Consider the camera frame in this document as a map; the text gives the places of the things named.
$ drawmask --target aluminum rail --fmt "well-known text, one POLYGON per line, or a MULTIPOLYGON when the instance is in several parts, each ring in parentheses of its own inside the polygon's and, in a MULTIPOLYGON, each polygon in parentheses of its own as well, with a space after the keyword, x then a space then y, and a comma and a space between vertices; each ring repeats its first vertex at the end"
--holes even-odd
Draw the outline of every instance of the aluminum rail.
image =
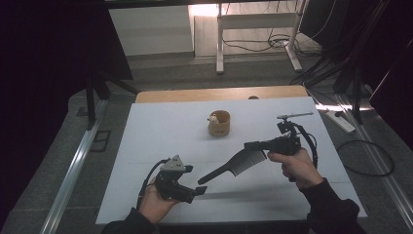
MULTIPOLYGON (((340 105, 351 106, 350 102, 344 95, 336 95, 336 97, 340 105)), ((367 131, 362 125, 358 124, 353 115, 349 113, 349 111, 347 111, 345 108, 344 113, 347 119, 351 122, 351 124, 355 126, 358 136, 362 140, 367 140, 371 142, 372 140, 368 135, 367 131)), ((373 164, 373 167, 376 169, 378 173, 384 174, 390 170, 386 162, 383 160, 383 153, 380 150, 378 150, 377 147, 374 147, 370 144, 367 144, 364 147, 370 161, 373 164)), ((400 212, 402 218, 404 219, 407 227, 409 228, 410 233, 413 233, 413 206, 410 202, 410 199, 407 197, 406 193, 400 187, 393 175, 382 177, 382 181, 390 196, 392 197, 394 204, 398 208, 398 211, 400 212)))
POLYGON ((72 163, 64 177, 63 183, 55 197, 49 214, 40 230, 41 234, 53 234, 56 233, 57 227, 60 223, 61 217, 63 216, 64 210, 66 209, 67 203, 72 194, 73 188, 75 187, 76 181, 82 171, 83 164, 88 155, 89 149, 91 148, 92 142, 94 141, 94 136, 99 128, 101 118, 103 116, 103 111, 106 107, 107 100, 100 100, 96 107, 96 121, 94 126, 85 132, 82 141, 73 157, 72 163))

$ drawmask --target person's right hand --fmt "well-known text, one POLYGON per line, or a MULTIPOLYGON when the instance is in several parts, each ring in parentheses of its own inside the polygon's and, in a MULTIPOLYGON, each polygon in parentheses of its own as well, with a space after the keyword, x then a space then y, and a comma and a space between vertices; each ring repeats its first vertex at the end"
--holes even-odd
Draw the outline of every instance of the person's right hand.
POLYGON ((269 152, 268 158, 277 163, 282 163, 282 174, 286 177, 295 177, 299 189, 305 189, 323 182, 322 176, 314 166, 307 150, 301 148, 293 156, 269 152))

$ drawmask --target small wooden cup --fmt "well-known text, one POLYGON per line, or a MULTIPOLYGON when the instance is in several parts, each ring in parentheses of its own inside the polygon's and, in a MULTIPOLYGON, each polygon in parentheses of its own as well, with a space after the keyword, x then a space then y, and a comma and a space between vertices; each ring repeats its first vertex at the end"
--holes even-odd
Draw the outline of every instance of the small wooden cup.
POLYGON ((209 125, 207 126, 209 133, 214 137, 227 136, 230 133, 230 122, 231 122, 230 113, 228 113, 228 111, 225 111, 225 110, 215 110, 212 113, 210 113, 209 119, 213 115, 216 116, 219 123, 214 123, 212 121, 209 121, 209 125))

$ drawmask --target comb teeth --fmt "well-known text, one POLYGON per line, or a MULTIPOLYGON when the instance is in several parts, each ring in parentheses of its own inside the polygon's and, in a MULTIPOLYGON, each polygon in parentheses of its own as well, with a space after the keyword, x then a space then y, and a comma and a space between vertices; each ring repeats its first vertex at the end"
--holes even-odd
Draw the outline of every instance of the comb teeth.
POLYGON ((238 164, 230 171, 234 176, 237 176, 248 168, 261 163, 266 159, 267 157, 262 151, 251 151, 248 157, 245 157, 241 162, 238 162, 238 164))

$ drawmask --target black sleeve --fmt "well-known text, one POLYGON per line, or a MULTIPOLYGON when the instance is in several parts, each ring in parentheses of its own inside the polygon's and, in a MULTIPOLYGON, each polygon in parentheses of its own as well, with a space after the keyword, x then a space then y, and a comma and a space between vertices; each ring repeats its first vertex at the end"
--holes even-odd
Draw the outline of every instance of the black sleeve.
POLYGON ((358 205, 350 200, 341 200, 327 179, 314 187, 301 190, 311 210, 307 215, 310 227, 318 234, 365 234, 358 225, 358 205))
POLYGON ((101 234, 150 234, 155 230, 155 226, 135 208, 123 221, 109 222, 101 234))

